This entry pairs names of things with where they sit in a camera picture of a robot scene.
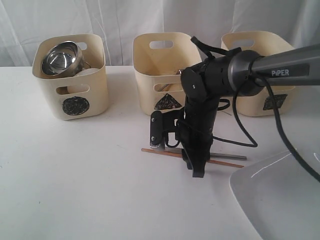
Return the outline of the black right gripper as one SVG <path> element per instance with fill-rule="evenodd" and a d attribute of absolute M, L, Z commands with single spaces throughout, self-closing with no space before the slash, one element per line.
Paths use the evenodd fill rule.
<path fill-rule="evenodd" d="M 162 114 L 162 145 L 164 148 L 175 148 L 182 144 L 182 160 L 187 169 L 192 170 L 193 178 L 203 178 L 205 175 L 219 104 L 219 96 L 200 103 L 187 97 L 183 108 Z"/>

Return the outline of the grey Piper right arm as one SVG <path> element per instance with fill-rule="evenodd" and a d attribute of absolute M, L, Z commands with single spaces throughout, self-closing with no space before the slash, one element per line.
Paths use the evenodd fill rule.
<path fill-rule="evenodd" d="M 182 158 L 195 178 L 205 174 L 213 126 L 222 97 L 254 96 L 272 86 L 317 86 L 320 83 L 320 47 L 312 45 L 262 56 L 253 50 L 220 50 L 220 57 L 207 51 L 207 59 L 182 71 L 180 82 L 185 105 L 163 113 L 150 123 L 150 145 L 168 144 L 174 133 L 182 145 Z"/>

